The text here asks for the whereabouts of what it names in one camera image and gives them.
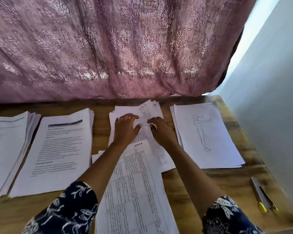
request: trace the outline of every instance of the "wooden desk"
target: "wooden desk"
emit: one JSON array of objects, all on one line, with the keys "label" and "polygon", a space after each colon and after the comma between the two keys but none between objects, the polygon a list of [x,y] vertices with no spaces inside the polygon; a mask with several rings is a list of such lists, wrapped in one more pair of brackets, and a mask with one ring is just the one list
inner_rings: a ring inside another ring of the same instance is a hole
[{"label": "wooden desk", "polygon": [[[293,210],[288,200],[274,178],[271,176],[255,149],[244,136],[242,129],[235,121],[229,109],[219,96],[165,97],[157,98],[160,102],[165,121],[174,128],[169,106],[175,104],[197,104],[216,101],[223,117],[225,126],[244,158],[246,164],[238,169],[206,169],[220,188],[229,195],[245,212],[254,224],[266,232],[293,229]],[[94,111],[92,154],[105,150],[110,135],[109,112],[115,105],[134,106],[145,102],[146,99],[123,100],[82,100],[58,103],[14,104],[0,105],[0,116],[14,116],[26,110],[43,116],[68,115],[89,107]],[[250,177],[255,176],[263,185],[266,193],[280,210],[280,217],[272,212],[261,213],[250,186]],[[176,219],[180,234],[201,233],[202,225],[198,214],[188,196],[188,193],[176,169],[162,174],[165,191]],[[0,198],[0,233],[14,234],[22,231],[27,221],[49,205],[60,192],[50,192],[26,197],[9,199]]]}]

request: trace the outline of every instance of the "hand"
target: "hand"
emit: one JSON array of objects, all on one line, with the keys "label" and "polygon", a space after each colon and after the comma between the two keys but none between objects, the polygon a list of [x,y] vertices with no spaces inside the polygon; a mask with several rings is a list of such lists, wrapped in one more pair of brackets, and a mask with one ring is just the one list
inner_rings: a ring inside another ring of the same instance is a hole
[{"label": "hand", "polygon": [[140,128],[142,127],[142,125],[139,124],[133,128],[133,122],[138,118],[138,116],[132,113],[127,113],[120,118],[116,118],[114,142],[120,143],[127,147],[135,139]]},{"label": "hand", "polygon": [[159,143],[159,145],[163,146],[165,149],[168,146],[179,145],[175,133],[173,132],[172,128],[164,122],[163,118],[153,117],[147,122],[156,125],[157,129],[152,124],[150,125],[150,128],[154,139]]}]

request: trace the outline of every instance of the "floral sleeve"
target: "floral sleeve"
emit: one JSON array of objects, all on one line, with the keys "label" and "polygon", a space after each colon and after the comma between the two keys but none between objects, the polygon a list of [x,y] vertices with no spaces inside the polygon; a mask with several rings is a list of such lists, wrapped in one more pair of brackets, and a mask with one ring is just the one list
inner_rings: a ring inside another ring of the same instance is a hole
[{"label": "floral sleeve", "polygon": [[202,221],[205,234],[265,234],[227,196],[217,199]]},{"label": "floral sleeve", "polygon": [[74,182],[30,220],[21,234],[85,234],[97,209],[98,200],[90,186]]}]

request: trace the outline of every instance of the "pink curtain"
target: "pink curtain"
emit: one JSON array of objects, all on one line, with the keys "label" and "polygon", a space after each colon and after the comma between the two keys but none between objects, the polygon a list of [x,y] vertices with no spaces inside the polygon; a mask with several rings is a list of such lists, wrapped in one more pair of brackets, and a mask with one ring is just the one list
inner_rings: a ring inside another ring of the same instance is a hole
[{"label": "pink curtain", "polygon": [[0,103],[214,90],[256,0],[0,0]]}]

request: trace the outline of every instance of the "white wall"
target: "white wall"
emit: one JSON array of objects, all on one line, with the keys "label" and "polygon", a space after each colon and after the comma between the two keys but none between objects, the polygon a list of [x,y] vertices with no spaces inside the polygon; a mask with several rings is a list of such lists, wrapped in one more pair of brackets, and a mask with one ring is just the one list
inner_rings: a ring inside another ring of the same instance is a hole
[{"label": "white wall", "polygon": [[248,17],[244,31],[238,45],[238,48],[235,54],[232,56],[230,60],[230,64],[227,70],[226,78],[224,79],[223,83],[213,92],[210,94],[219,94],[220,90],[223,88],[224,84],[231,76],[232,72],[240,62],[241,58],[249,48],[250,44],[255,39],[256,35],[258,34],[259,30],[264,25],[265,21],[267,20],[268,16],[271,14],[272,10],[276,6],[279,0],[257,0],[250,16]]},{"label": "white wall", "polygon": [[293,203],[293,0],[279,0],[219,94]]}]

